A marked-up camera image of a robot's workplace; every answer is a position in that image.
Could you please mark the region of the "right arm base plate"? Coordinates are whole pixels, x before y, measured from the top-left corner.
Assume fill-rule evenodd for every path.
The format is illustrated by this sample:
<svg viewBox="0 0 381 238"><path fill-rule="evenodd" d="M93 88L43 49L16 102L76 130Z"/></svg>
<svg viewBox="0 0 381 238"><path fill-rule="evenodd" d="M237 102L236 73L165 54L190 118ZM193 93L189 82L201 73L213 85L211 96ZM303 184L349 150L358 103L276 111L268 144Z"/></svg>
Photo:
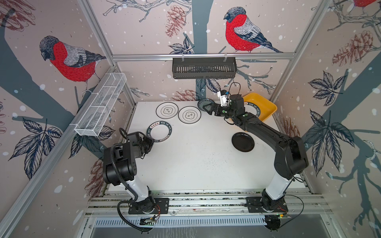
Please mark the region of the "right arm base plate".
<svg viewBox="0 0 381 238"><path fill-rule="evenodd" d="M245 207L249 213L288 213L284 197L279 200L259 196L246 197Z"/></svg>

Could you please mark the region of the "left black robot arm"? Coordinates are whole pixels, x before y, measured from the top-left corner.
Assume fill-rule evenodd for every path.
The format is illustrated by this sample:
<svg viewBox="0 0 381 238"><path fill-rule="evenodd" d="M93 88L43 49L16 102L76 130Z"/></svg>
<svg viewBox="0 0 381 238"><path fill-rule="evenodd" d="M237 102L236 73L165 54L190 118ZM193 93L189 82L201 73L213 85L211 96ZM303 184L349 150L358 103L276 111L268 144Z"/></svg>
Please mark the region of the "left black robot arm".
<svg viewBox="0 0 381 238"><path fill-rule="evenodd" d="M137 212L149 213L155 208L155 201L148 186L137 177L136 159L143 159L154 145L154 140L144 133L127 133L119 129L125 143L116 143L104 150L103 179L107 184L123 185L132 197L131 206Z"/></svg>

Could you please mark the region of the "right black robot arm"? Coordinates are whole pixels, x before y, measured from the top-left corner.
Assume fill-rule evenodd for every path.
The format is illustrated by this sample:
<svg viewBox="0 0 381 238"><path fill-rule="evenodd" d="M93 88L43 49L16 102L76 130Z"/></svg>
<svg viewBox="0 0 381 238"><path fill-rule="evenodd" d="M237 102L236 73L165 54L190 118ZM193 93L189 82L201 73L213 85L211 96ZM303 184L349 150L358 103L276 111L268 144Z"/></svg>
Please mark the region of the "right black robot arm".
<svg viewBox="0 0 381 238"><path fill-rule="evenodd" d="M303 140L280 133L262 122L257 116L246 112L242 95L222 95L221 103L211 102L201 107L209 114L231 119L233 125L252 133L275 151L274 168L276 174L262 192L262 208L267 212L277 209L282 203L285 191L296 174L308 166L308 158Z"/></svg>

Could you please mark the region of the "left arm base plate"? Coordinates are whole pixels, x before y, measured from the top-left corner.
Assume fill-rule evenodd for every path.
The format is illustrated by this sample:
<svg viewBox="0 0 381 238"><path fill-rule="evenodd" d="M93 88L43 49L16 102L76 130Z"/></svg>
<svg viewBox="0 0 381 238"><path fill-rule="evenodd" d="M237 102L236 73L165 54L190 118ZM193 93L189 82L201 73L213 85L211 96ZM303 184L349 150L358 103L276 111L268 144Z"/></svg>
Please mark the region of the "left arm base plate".
<svg viewBox="0 0 381 238"><path fill-rule="evenodd" d="M143 201L132 203L128 213L130 215L167 214L168 208L168 198L147 198Z"/></svg>

